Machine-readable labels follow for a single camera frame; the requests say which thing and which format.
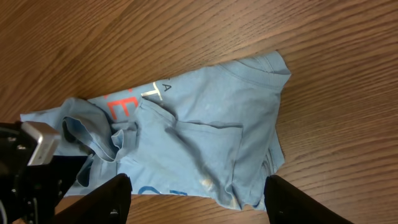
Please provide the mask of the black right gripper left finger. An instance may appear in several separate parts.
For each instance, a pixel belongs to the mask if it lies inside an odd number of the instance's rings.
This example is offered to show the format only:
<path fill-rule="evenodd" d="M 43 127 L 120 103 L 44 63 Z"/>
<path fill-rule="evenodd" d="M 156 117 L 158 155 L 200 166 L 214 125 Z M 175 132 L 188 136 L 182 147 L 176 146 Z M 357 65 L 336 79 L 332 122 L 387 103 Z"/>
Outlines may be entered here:
<path fill-rule="evenodd" d="M 126 224 L 131 181 L 118 174 L 52 218 L 55 224 Z"/>

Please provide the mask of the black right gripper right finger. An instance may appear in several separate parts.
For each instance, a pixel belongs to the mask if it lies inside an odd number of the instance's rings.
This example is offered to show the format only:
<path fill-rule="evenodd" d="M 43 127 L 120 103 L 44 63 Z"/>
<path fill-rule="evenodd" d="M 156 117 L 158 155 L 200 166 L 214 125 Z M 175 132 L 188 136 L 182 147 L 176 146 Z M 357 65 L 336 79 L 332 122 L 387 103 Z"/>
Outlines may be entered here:
<path fill-rule="evenodd" d="M 264 187 L 270 224 L 352 224 L 278 175 L 270 175 Z"/>

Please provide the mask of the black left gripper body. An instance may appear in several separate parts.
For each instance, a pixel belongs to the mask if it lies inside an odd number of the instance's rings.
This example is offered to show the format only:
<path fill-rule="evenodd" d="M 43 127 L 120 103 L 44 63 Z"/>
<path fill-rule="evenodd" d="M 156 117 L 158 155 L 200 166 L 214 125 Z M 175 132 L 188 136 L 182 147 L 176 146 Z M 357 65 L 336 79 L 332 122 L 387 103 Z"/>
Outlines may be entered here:
<path fill-rule="evenodd" d="M 45 223 L 76 180 L 86 156 L 57 156 L 49 164 L 28 166 L 37 143 L 23 122 L 1 123 L 1 223 L 23 219 Z"/>

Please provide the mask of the light blue t-shirt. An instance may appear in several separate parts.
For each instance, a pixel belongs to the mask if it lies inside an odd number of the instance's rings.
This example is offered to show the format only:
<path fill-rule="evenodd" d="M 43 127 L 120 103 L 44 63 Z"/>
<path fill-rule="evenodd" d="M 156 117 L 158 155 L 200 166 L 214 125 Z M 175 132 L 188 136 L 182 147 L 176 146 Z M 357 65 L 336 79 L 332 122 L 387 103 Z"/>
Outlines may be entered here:
<path fill-rule="evenodd" d="M 56 129 L 56 155 L 86 156 L 69 195 L 126 174 L 134 194 L 264 210 L 266 178 L 284 163 L 276 121 L 289 78 L 284 59 L 271 52 L 90 100 L 69 98 L 21 120 Z"/>

